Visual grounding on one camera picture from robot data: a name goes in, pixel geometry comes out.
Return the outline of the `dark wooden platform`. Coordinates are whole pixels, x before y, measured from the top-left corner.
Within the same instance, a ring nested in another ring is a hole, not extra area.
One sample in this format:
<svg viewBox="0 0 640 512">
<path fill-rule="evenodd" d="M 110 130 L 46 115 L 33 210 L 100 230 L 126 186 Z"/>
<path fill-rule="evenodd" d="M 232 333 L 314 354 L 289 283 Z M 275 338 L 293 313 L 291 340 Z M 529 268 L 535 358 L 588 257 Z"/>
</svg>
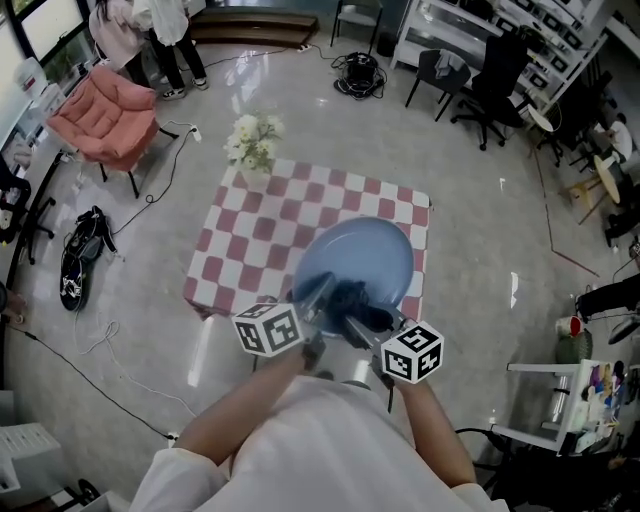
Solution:
<svg viewBox="0 0 640 512">
<path fill-rule="evenodd" d="M 319 29 L 315 16 L 277 12 L 203 12 L 190 24 L 203 44 L 247 44 L 299 48 Z"/>
</svg>

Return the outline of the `white drawer unit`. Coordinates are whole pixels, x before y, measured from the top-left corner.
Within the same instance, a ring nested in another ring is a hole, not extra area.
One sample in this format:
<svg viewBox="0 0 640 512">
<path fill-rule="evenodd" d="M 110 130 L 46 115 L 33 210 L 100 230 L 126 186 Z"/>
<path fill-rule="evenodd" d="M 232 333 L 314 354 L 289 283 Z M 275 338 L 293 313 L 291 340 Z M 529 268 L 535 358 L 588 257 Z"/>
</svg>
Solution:
<svg viewBox="0 0 640 512">
<path fill-rule="evenodd" d="M 40 423 L 0 427 L 0 505 L 12 510 L 49 498 L 67 480 L 62 447 Z"/>
</svg>

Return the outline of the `pile of colourful toys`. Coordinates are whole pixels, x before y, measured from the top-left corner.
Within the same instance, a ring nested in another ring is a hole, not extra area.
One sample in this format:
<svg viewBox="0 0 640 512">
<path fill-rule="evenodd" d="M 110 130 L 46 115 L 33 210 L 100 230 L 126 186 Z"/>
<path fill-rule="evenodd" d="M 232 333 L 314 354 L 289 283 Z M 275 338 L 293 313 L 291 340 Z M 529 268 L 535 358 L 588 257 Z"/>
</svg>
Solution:
<svg viewBox="0 0 640 512">
<path fill-rule="evenodd" d="M 571 422 L 574 451 L 582 453 L 608 441 L 619 427 L 623 405 L 640 399 L 640 365 L 628 369 L 621 361 L 591 369 Z"/>
</svg>

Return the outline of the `grey green chair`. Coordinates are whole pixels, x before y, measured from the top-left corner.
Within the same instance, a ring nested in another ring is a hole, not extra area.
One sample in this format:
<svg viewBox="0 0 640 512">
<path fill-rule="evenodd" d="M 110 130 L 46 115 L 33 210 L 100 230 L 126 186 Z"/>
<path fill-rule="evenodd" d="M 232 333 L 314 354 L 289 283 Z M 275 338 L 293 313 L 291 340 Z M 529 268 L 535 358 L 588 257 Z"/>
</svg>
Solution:
<svg viewBox="0 0 640 512">
<path fill-rule="evenodd" d="M 330 45 L 339 36 L 342 23 L 368 27 L 372 29 L 368 48 L 368 54 L 371 54 L 382 14 L 383 5 L 380 0 L 338 0 Z"/>
</svg>

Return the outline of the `person's left forearm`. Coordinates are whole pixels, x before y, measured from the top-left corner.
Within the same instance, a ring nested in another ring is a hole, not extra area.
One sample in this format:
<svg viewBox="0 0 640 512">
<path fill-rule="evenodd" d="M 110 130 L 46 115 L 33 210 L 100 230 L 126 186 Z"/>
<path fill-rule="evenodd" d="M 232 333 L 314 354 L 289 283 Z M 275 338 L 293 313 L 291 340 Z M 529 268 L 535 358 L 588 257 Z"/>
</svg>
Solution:
<svg viewBox="0 0 640 512">
<path fill-rule="evenodd" d="M 294 348 L 256 370 L 251 377 L 193 419 L 174 443 L 220 465 L 236 452 L 295 378 L 304 371 L 301 348 Z"/>
</svg>

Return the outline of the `row of black white devices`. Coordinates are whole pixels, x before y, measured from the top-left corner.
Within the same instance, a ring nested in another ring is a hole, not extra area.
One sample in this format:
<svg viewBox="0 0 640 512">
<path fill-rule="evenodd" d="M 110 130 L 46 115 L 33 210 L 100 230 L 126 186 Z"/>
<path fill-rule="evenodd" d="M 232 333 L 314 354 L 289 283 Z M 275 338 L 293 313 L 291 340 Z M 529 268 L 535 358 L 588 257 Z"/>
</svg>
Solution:
<svg viewBox="0 0 640 512">
<path fill-rule="evenodd" d="M 543 90 L 569 79 L 587 52 L 580 27 L 551 0 L 441 0 L 453 5 L 456 27 L 478 40 L 511 33 L 526 45 L 522 76 Z"/>
</svg>

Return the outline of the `white desk with black edge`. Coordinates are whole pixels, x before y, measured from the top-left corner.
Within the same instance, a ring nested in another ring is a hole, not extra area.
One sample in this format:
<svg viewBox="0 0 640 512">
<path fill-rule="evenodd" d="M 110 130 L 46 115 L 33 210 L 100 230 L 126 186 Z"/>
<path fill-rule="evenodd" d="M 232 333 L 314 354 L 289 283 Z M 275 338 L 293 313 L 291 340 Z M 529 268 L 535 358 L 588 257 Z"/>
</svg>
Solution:
<svg viewBox="0 0 640 512">
<path fill-rule="evenodd" d="M 35 148 L 29 168 L 22 174 L 17 174 L 18 178 L 29 182 L 31 195 L 26 201 L 26 212 L 18 222 L 16 238 L 10 244 L 13 249 L 11 261 L 8 265 L 0 265 L 0 278 L 3 278 L 3 283 L 8 288 L 13 286 L 18 267 L 23 261 L 35 262 L 28 252 L 28 247 L 35 235 L 37 221 L 44 214 L 44 209 L 55 205 L 52 197 L 47 199 L 44 197 L 49 182 L 61 161 L 61 155 L 61 145 L 47 137 Z"/>
</svg>

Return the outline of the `black floor fan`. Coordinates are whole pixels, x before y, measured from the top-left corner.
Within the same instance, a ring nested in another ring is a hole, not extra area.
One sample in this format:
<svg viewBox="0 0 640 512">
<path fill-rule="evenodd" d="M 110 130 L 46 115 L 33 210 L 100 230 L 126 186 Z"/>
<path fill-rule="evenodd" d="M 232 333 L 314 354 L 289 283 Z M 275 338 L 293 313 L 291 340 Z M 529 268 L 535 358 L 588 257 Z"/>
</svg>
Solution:
<svg viewBox="0 0 640 512">
<path fill-rule="evenodd" d="M 638 329 L 640 329 L 640 315 L 630 315 L 627 319 L 613 328 L 608 339 L 608 344 L 617 344 L 631 336 Z"/>
</svg>

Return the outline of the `red white checkered tablecloth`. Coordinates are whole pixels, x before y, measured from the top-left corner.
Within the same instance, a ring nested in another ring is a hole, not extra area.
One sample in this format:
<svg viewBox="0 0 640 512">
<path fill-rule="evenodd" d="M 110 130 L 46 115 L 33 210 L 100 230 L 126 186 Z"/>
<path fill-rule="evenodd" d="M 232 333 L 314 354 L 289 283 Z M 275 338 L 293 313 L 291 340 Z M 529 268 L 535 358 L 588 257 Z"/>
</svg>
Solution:
<svg viewBox="0 0 640 512">
<path fill-rule="evenodd" d="M 187 272 L 183 297 L 201 319 L 229 316 L 265 296 L 283 296 L 311 242 L 355 217 L 394 223 L 414 257 L 399 309 L 421 317 L 430 199 L 378 179 L 279 159 L 266 177 L 227 169 Z"/>
</svg>

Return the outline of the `big blue plate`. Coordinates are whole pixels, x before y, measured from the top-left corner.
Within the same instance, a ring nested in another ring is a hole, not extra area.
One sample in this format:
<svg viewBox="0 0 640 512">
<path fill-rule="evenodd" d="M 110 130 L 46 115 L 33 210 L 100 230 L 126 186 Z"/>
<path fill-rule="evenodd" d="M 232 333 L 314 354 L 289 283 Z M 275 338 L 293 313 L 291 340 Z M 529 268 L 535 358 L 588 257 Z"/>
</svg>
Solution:
<svg viewBox="0 0 640 512">
<path fill-rule="evenodd" d="M 337 284 L 363 281 L 372 306 L 385 310 L 392 305 L 399 310 L 413 278 L 413 249 L 407 236 L 390 221 L 375 217 L 342 221 L 319 235 L 304 252 L 294 272 L 290 301 L 294 304 L 293 292 L 302 283 L 325 272 L 332 272 Z M 328 322 L 325 309 L 298 316 L 325 336 L 343 337 L 343 329 Z M 399 328 L 376 333 L 383 342 Z"/>
</svg>

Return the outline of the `round wooden table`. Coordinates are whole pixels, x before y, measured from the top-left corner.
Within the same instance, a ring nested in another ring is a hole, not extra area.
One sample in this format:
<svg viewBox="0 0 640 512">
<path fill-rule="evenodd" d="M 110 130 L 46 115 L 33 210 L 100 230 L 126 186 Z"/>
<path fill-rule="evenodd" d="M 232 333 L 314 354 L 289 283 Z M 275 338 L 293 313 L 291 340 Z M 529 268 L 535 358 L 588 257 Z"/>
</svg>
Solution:
<svg viewBox="0 0 640 512">
<path fill-rule="evenodd" d="M 614 174 L 614 170 L 619 168 L 619 154 L 613 151 L 605 159 L 602 159 L 600 156 L 594 156 L 593 162 L 595 172 L 592 177 L 576 182 L 560 192 L 560 194 L 582 199 L 588 207 L 587 212 L 579 220 L 579 225 L 582 225 L 595 213 L 607 199 L 614 205 L 619 205 L 621 201 L 616 175 Z M 603 192 L 597 200 L 593 201 L 591 192 L 597 188 L 602 188 Z"/>
</svg>

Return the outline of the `grey garment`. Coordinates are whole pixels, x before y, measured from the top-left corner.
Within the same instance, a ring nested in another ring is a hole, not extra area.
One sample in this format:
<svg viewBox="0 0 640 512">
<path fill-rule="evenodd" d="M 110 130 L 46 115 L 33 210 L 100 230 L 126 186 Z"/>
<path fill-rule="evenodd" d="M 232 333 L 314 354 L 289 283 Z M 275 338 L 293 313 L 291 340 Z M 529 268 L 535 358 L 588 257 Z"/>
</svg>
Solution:
<svg viewBox="0 0 640 512">
<path fill-rule="evenodd" d="M 435 77 L 437 79 L 447 77 L 452 71 L 459 71 L 464 64 L 464 60 L 456 53 L 441 49 L 434 66 Z"/>
</svg>

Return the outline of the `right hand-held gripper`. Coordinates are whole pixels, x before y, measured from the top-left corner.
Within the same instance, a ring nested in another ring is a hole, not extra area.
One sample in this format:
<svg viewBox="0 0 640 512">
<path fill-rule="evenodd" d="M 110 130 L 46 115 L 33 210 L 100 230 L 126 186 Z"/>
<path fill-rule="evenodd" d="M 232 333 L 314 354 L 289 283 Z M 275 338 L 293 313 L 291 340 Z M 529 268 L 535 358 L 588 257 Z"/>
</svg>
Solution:
<svg viewBox="0 0 640 512">
<path fill-rule="evenodd" d="M 392 327 L 410 326 L 410 318 L 396 307 L 386 305 L 385 310 Z M 380 347 L 382 373 L 405 383 L 420 383 L 443 364 L 444 337 L 424 321 L 381 343 L 376 332 L 346 316 L 343 337 L 356 349 L 376 351 Z"/>
</svg>

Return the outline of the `dark blue cloth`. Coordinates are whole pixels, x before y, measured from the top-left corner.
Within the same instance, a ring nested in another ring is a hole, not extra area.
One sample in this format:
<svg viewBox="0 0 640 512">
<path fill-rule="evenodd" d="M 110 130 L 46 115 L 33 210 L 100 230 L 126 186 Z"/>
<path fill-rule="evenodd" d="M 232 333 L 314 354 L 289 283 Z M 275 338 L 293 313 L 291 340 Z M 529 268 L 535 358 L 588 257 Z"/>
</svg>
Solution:
<svg viewBox="0 0 640 512">
<path fill-rule="evenodd" d="M 393 327 L 393 316 L 371 305 L 363 281 L 340 281 L 328 300 L 325 313 L 336 329 L 345 329 L 349 318 L 373 332 L 390 331 Z"/>
</svg>

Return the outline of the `person's right forearm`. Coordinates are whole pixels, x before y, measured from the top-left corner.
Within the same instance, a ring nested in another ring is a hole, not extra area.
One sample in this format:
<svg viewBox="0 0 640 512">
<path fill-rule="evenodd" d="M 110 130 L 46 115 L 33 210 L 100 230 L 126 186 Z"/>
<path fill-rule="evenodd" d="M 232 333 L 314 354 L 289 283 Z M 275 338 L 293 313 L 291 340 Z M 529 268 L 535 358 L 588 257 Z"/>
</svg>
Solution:
<svg viewBox="0 0 640 512">
<path fill-rule="evenodd" d="M 450 488 L 476 484 L 471 457 L 431 387 L 402 381 L 395 387 L 404 401 L 416 451 L 424 462 Z"/>
</svg>

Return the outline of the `black office chair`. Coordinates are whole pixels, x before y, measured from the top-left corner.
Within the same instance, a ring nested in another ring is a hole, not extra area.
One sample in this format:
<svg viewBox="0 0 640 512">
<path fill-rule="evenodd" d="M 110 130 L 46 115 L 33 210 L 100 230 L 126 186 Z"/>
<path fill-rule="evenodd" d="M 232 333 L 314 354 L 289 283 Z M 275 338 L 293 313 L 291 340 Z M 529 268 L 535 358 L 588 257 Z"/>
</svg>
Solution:
<svg viewBox="0 0 640 512">
<path fill-rule="evenodd" d="M 482 69 L 472 79 L 471 88 L 466 89 L 466 96 L 458 102 L 458 107 L 467 109 L 468 113 L 458 113 L 451 118 L 452 124 L 466 120 L 480 126 L 481 151 L 486 150 L 488 130 L 498 137 L 500 147 L 505 145 L 506 138 L 496 123 L 508 128 L 524 126 L 520 111 L 527 104 L 532 105 L 533 100 L 524 92 L 523 100 L 515 105 L 510 97 L 529 62 L 527 47 L 518 35 L 504 32 L 501 36 L 487 38 Z"/>
<path fill-rule="evenodd" d="M 47 197 L 40 203 L 40 199 L 34 197 L 28 206 L 31 196 L 32 187 L 28 179 L 14 174 L 0 155 L 0 245 L 8 245 L 16 238 L 22 239 L 27 247 L 29 263 L 34 265 L 35 234 L 43 232 L 49 239 L 55 237 L 51 229 L 41 224 L 41 219 L 48 207 L 56 205 L 56 200 Z"/>
</svg>

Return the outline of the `black backpack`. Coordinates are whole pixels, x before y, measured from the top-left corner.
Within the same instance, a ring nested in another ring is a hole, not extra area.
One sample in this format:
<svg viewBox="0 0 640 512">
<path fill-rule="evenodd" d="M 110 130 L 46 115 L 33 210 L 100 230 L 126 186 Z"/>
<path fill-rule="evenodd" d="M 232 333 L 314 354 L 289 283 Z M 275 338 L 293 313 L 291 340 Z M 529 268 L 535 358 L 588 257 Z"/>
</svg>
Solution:
<svg viewBox="0 0 640 512">
<path fill-rule="evenodd" d="M 103 249 L 118 250 L 107 216 L 94 205 L 75 221 L 75 230 L 64 242 L 61 254 L 59 295 L 67 311 L 78 312 L 88 298 L 91 271 Z"/>
</svg>

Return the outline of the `round white side table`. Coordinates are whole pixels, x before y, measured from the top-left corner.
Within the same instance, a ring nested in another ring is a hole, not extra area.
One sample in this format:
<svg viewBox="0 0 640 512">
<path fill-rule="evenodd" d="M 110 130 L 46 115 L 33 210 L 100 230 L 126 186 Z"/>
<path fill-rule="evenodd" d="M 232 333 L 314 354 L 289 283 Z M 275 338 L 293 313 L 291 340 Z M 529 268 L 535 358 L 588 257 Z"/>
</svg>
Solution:
<svg viewBox="0 0 640 512">
<path fill-rule="evenodd" d="M 541 114 L 534 106 L 528 105 L 527 112 L 534 124 L 543 132 L 552 133 L 555 131 L 551 121 Z"/>
</svg>

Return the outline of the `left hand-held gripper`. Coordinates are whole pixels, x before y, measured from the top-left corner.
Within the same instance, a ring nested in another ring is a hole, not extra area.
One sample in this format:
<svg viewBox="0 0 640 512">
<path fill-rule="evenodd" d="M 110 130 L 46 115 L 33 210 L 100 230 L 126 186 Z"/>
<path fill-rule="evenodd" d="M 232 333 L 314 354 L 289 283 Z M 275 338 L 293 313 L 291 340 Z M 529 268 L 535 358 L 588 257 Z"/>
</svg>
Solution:
<svg viewBox="0 0 640 512">
<path fill-rule="evenodd" d="M 298 313 L 320 313 L 337 286 L 332 272 L 308 279 L 293 292 L 291 303 L 256 303 L 232 317 L 242 349 L 253 356 L 273 358 L 300 348 L 305 368 L 313 369 L 326 350 L 321 332 L 299 319 Z"/>
</svg>

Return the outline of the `white water jug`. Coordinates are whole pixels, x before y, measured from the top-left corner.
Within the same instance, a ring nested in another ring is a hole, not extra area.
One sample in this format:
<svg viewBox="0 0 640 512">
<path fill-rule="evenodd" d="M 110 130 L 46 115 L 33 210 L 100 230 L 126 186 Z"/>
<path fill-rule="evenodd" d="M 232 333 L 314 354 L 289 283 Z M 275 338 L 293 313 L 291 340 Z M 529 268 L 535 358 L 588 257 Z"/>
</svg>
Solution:
<svg viewBox="0 0 640 512">
<path fill-rule="evenodd" d="M 13 79 L 31 100 L 38 99 L 48 86 L 46 74 L 34 57 L 25 59 L 16 67 Z"/>
</svg>

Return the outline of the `dark grey chair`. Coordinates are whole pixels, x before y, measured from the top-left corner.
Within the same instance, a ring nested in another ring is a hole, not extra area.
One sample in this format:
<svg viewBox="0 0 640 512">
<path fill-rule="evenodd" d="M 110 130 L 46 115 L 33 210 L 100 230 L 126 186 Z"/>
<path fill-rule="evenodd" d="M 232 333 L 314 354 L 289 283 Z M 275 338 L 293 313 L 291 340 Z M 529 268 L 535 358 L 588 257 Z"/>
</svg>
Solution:
<svg viewBox="0 0 640 512">
<path fill-rule="evenodd" d="M 420 53 L 416 78 L 405 103 L 405 107 L 408 108 L 418 85 L 421 82 L 425 82 L 440 90 L 442 94 L 438 104 L 441 108 L 435 117 L 436 122 L 439 121 L 452 99 L 462 90 L 467 81 L 471 78 L 470 68 L 464 61 L 465 64 L 459 71 L 452 71 L 447 77 L 437 79 L 435 77 L 434 66 L 439 57 L 440 50 L 441 49 L 427 49 Z"/>
</svg>

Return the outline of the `white shelf unit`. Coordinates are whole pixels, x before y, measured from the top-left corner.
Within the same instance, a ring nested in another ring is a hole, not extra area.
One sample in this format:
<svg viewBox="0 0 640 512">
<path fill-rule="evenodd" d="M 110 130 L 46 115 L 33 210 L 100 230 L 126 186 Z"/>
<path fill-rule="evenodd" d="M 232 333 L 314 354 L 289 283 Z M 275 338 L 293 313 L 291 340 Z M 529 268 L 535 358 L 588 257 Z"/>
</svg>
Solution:
<svg viewBox="0 0 640 512">
<path fill-rule="evenodd" d="M 596 59 L 608 39 L 608 34 L 603 27 L 597 26 L 594 21 L 581 18 L 580 15 L 571 11 L 569 5 L 562 4 L 560 0 L 551 1 L 580 27 L 580 34 L 587 52 L 569 79 L 561 85 L 540 90 L 526 81 L 522 74 L 518 78 L 511 100 L 521 100 L 524 92 L 527 92 L 543 113 L 547 112 L 568 91 L 570 85 Z M 441 0 L 411 0 L 405 9 L 391 65 L 403 63 L 416 67 L 422 51 L 446 49 L 458 54 L 469 65 L 471 73 L 477 75 L 483 66 L 487 40 L 478 40 L 468 32 L 459 30 L 453 19 L 456 11 L 453 5 Z"/>
</svg>

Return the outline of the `green woven basket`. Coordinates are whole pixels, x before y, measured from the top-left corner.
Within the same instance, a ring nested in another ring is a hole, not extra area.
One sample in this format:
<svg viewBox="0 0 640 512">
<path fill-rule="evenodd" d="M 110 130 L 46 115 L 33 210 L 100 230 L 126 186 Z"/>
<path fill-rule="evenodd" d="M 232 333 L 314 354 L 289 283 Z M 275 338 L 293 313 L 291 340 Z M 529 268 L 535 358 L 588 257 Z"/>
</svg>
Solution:
<svg viewBox="0 0 640 512">
<path fill-rule="evenodd" d="M 588 330 L 576 336 L 562 336 L 555 348 L 557 364 L 579 364 L 583 359 L 590 359 L 593 353 L 593 338 Z"/>
</svg>

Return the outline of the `black framed window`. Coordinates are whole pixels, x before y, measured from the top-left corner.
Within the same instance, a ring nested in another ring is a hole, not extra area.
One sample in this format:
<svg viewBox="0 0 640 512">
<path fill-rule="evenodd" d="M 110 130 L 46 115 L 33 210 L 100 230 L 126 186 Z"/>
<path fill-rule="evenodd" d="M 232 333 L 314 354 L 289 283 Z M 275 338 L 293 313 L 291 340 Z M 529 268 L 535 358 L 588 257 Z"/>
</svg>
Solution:
<svg viewBox="0 0 640 512">
<path fill-rule="evenodd" d="M 95 0 L 0 0 L 0 64 L 13 68 L 29 57 L 43 65 L 89 62 L 94 6 Z"/>
</svg>

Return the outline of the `white flower bouquet in vase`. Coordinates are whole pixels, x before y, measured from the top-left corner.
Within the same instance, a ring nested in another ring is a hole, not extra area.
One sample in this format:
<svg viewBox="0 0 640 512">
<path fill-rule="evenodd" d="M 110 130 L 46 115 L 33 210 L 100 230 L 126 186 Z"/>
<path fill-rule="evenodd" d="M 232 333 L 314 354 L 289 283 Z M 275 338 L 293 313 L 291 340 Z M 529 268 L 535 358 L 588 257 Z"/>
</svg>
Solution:
<svg viewBox="0 0 640 512">
<path fill-rule="evenodd" d="M 224 149 L 230 167 L 239 172 L 250 187 L 268 183 L 284 131 L 284 123 L 276 115 L 244 114 L 234 122 Z"/>
</svg>

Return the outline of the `person's white shirt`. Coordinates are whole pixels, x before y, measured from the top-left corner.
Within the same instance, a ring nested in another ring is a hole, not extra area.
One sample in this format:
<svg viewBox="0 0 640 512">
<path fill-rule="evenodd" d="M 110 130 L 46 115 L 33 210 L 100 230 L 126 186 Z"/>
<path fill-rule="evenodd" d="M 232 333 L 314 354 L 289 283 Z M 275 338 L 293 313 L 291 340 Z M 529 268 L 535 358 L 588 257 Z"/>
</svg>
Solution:
<svg viewBox="0 0 640 512">
<path fill-rule="evenodd" d="M 156 453 L 131 512 L 509 512 L 477 484 L 443 483 L 374 393 L 298 377 L 230 473 L 184 449 Z"/>
</svg>

